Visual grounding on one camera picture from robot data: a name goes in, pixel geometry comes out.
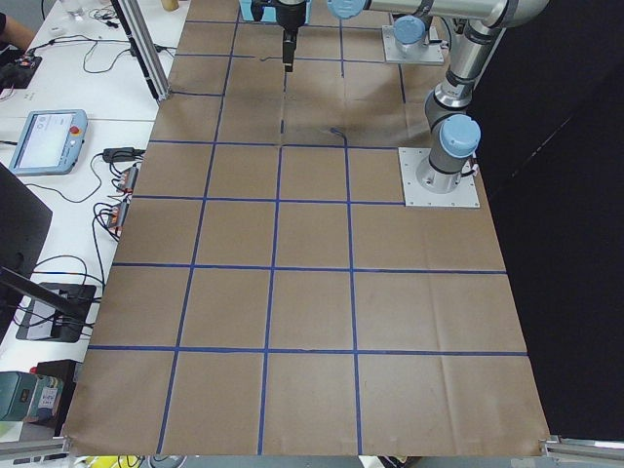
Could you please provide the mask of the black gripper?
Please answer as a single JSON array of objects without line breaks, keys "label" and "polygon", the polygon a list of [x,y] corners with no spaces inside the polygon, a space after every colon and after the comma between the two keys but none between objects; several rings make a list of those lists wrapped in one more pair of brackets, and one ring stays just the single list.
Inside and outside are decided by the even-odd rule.
[{"label": "black gripper", "polygon": [[287,73],[293,71],[296,51],[297,32],[305,24],[306,1],[253,0],[252,16],[254,21],[262,21],[266,8],[275,9],[276,22],[282,26],[282,63]]}]

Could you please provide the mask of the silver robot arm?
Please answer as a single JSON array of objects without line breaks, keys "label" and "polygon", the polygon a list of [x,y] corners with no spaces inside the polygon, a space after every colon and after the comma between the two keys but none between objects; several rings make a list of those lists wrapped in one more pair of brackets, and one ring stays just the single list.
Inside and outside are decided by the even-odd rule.
[{"label": "silver robot arm", "polygon": [[425,189],[446,194],[461,181],[462,168],[481,138],[478,123],[466,115],[477,79],[501,31],[532,20],[546,6],[545,1],[423,1],[418,6],[428,16],[467,20],[450,51],[445,78],[425,100],[432,147],[416,170]]},{"label": "silver robot arm", "polygon": [[[283,28],[282,62],[286,72],[293,71],[298,30],[305,24],[307,1],[252,1],[254,21],[262,21],[264,10],[275,10],[275,21]],[[328,1],[327,7],[339,20],[349,20],[365,10],[403,14],[416,18],[430,16],[460,17],[498,25],[513,12],[512,1]]]}]

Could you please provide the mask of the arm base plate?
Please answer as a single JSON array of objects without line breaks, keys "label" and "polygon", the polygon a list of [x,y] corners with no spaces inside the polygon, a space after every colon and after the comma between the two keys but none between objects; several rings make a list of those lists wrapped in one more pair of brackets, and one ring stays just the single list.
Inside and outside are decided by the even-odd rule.
[{"label": "arm base plate", "polygon": [[399,147],[405,205],[409,208],[478,209],[479,196],[470,162],[456,174],[436,171],[429,148]]},{"label": "arm base plate", "polygon": [[445,57],[442,40],[437,28],[432,25],[429,31],[418,42],[403,44],[394,34],[393,25],[382,26],[382,39],[385,61],[388,63],[408,63],[427,66],[442,66]]}]

